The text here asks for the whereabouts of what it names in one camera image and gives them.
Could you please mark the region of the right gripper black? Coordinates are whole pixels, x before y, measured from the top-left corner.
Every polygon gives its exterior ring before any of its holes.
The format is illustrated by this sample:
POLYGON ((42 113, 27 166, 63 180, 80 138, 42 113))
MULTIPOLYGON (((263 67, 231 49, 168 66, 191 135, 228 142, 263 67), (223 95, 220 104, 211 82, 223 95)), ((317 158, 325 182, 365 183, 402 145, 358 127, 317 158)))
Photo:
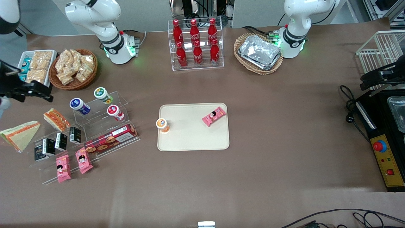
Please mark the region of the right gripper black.
POLYGON ((21 69, 5 61, 0 61, 0 95, 9 97, 19 102, 25 102, 26 96, 39 97, 48 102, 53 102, 52 84, 46 86, 38 81, 25 83, 20 80, 21 69))

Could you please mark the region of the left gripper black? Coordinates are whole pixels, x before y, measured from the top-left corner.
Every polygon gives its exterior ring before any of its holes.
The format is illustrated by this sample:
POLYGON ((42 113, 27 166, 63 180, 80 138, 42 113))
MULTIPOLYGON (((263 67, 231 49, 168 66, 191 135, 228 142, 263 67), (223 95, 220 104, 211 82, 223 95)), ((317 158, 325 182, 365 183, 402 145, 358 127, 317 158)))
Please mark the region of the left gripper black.
POLYGON ((390 69, 381 70, 379 73, 366 73, 360 77, 362 83, 360 89, 365 91, 370 87, 383 83, 404 83, 405 82, 405 64, 397 62, 390 69))

